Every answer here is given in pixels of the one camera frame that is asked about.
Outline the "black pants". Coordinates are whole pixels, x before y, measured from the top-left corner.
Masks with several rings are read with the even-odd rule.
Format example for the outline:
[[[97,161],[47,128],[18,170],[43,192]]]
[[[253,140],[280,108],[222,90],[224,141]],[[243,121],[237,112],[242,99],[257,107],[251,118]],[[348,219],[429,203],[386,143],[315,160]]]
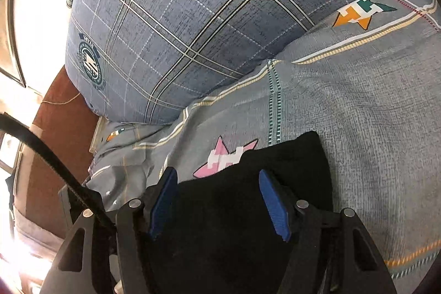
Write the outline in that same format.
[[[276,293],[292,246],[268,214],[259,189],[263,170],[285,193],[332,210],[330,169],[314,131],[182,182],[149,253],[160,293]]]

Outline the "wooden bed frame edge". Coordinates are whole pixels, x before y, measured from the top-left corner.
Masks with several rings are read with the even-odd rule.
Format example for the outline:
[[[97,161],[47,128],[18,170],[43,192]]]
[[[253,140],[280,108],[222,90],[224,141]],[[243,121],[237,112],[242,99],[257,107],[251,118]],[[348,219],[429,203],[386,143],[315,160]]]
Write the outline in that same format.
[[[108,123],[108,119],[106,119],[104,116],[99,117],[89,147],[89,152],[92,155],[96,153],[96,149],[100,144],[100,142],[102,141],[102,137],[103,137],[102,132],[104,131],[107,123]]]

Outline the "brown padded headboard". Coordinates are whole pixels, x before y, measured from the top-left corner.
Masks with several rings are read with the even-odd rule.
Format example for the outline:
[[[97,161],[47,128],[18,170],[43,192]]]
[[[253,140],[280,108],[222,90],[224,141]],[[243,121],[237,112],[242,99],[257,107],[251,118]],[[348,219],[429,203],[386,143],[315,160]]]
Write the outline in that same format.
[[[98,119],[62,68],[45,94],[30,130],[82,182],[92,162],[89,149]],[[58,196],[62,186],[64,182],[58,175],[25,146],[16,176],[14,206],[25,218],[60,238],[66,234]]]

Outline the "blue plaid pillow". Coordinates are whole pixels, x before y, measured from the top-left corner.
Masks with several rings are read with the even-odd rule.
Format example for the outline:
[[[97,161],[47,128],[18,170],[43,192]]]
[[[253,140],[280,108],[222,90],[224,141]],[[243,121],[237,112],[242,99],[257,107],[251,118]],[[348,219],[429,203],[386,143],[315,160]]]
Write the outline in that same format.
[[[172,122],[356,0],[73,0],[66,73],[97,115]]]

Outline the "grey star pattern bedsheet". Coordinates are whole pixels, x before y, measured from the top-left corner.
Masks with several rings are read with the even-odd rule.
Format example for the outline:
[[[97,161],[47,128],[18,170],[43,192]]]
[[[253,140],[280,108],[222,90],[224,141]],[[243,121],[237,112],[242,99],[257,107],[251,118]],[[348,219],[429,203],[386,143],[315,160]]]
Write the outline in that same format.
[[[317,132],[331,201],[352,207],[399,293],[440,253],[440,3],[357,0],[162,126],[112,122],[90,189],[113,211],[156,184],[216,177],[259,149]]]

